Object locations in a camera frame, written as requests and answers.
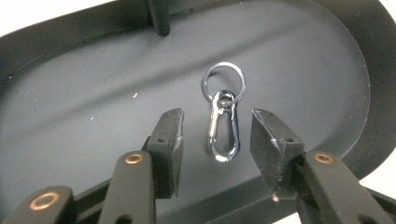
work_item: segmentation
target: metal clip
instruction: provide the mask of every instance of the metal clip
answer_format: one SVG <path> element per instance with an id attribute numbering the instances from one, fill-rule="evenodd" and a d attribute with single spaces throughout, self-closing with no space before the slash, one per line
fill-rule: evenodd
<path id="1" fill-rule="evenodd" d="M 230 102 L 235 98 L 235 95 L 230 91 L 219 91 L 216 93 L 212 100 L 212 114 L 210 116 L 210 127 L 209 127 L 209 142 L 208 147 L 212 151 L 216 160 L 218 161 L 230 161 L 239 152 L 239 131 L 238 131 L 238 117 L 236 116 L 236 105 L 223 105 L 222 102 Z M 229 139 L 230 149 L 227 155 L 219 153 L 216 147 L 216 139 L 218 135 L 219 121 L 224 117 L 227 118 L 229 128 Z"/>
<path id="2" fill-rule="evenodd" d="M 219 91 L 216 93 L 214 97 L 212 97 L 207 90 L 207 80 L 210 77 L 210 74 L 213 70 L 218 67 L 229 67 L 232 68 L 238 76 L 241 78 L 241 91 L 237 96 L 235 96 L 231 91 Z M 237 102 L 241 99 L 246 89 L 245 77 L 242 74 L 241 69 L 239 69 L 236 65 L 232 63 L 216 63 L 212 67 L 210 67 L 202 80 L 202 90 L 204 92 L 205 98 L 211 102 L 212 104 L 212 114 L 209 126 L 209 140 L 208 147 L 209 150 L 212 151 L 216 160 L 218 161 L 230 161 L 232 160 L 239 152 L 240 149 L 240 141 L 239 141 L 239 131 L 238 131 L 238 117 L 236 116 L 236 106 Z M 227 151 L 226 155 L 219 153 L 216 147 L 217 134 L 219 121 L 224 118 L 227 118 L 228 128 L 229 128 L 229 139 L 230 139 L 230 148 Z"/>

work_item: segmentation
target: robotic claw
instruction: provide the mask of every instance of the robotic claw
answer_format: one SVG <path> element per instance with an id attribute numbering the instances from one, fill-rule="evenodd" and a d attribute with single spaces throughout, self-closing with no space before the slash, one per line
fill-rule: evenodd
<path id="1" fill-rule="evenodd" d="M 296 198 L 302 223 L 394 223 L 396 202 L 365 189 L 344 163 L 304 143 L 275 114 L 254 109 L 250 152 L 274 201 Z M 68 187 L 41 189 L 4 222 L 155 223 L 155 199 L 177 194 L 183 111 L 165 112 L 142 150 L 122 155 L 114 174 L 77 197 Z"/>

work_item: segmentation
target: black tray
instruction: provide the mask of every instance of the black tray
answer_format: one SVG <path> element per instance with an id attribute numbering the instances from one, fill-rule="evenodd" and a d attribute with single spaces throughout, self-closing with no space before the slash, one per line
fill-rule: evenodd
<path id="1" fill-rule="evenodd" d="M 172 31 L 155 35 L 144 1 L 117 1 L 0 38 L 0 219 L 31 191 L 76 194 L 138 150 L 161 113 L 182 107 L 180 193 L 157 201 L 159 223 L 273 222 L 274 203 L 248 152 L 250 111 L 278 114 L 306 150 L 342 157 L 362 178 L 395 147 L 396 32 L 374 0 L 169 1 Z M 205 70 L 237 64 L 241 152 L 218 163 L 205 149 Z M 238 92 L 227 70 L 209 90 Z"/>

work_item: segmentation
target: gray surface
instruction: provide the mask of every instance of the gray surface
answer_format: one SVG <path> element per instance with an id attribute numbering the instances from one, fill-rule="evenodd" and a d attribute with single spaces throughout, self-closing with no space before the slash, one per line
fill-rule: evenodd
<path id="1" fill-rule="evenodd" d="M 327 10 L 253 1 L 179 14 L 171 23 L 166 38 L 141 30 L 100 39 L 8 82 L 0 219 L 30 191 L 66 185 L 79 193 L 109 178 L 118 157 L 139 150 L 161 113 L 176 107 L 185 111 L 180 191 L 157 202 L 158 215 L 260 175 L 248 152 L 253 107 L 278 114 L 307 149 L 341 156 L 358 138 L 368 75 L 356 42 Z M 228 163 L 206 153 L 210 104 L 200 87 L 205 70 L 221 61 L 238 65 L 247 79 L 238 105 L 241 152 Z M 220 70 L 209 91 L 222 88 L 237 92 L 238 77 Z"/>

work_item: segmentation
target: carabiner gate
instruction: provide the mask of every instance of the carabiner gate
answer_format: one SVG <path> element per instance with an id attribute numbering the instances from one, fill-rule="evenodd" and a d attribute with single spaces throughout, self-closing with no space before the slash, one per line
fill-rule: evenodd
<path id="1" fill-rule="evenodd" d="M 212 114 L 209 127 L 209 140 L 208 147 L 212 151 L 216 160 L 218 161 L 230 161 L 239 152 L 239 131 L 238 131 L 238 117 L 236 115 L 237 104 L 226 105 L 224 103 L 231 102 L 235 98 L 235 95 L 230 91 L 219 91 L 212 99 Z M 219 121 L 227 118 L 229 128 L 229 139 L 230 149 L 226 155 L 219 153 L 216 147 Z"/>

